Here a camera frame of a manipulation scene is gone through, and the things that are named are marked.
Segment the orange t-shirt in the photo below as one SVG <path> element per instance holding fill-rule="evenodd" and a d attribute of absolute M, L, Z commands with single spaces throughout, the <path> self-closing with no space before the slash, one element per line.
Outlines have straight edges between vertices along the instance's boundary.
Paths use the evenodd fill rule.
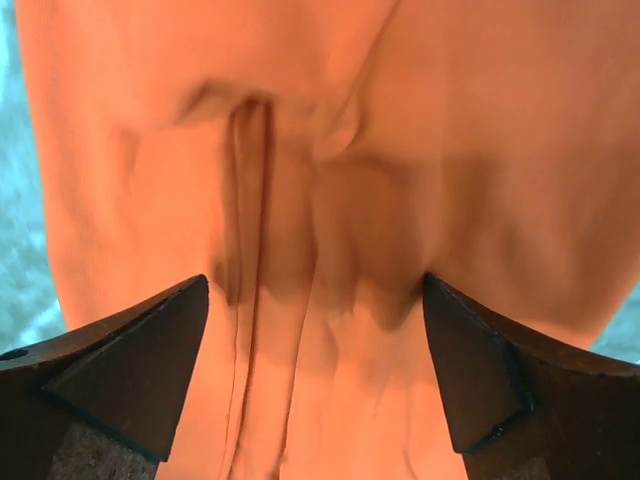
<path fill-rule="evenodd" d="M 635 1 L 20 1 L 71 328 L 204 273 L 163 479 L 461 479 L 433 273 L 590 346 L 639 279 Z"/>

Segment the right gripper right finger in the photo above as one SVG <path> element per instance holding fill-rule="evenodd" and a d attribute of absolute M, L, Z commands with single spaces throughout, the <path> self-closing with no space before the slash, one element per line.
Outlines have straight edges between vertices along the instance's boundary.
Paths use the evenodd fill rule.
<path fill-rule="evenodd" d="M 468 478 L 638 480 L 638 366 L 528 328 L 432 274 L 423 311 Z"/>

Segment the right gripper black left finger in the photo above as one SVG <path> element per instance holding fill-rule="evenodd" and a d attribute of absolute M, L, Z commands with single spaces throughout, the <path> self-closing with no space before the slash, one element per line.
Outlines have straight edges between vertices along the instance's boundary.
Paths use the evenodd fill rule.
<path fill-rule="evenodd" d="M 205 330 L 191 277 L 1 356 L 4 479 L 152 479 L 168 460 Z"/>

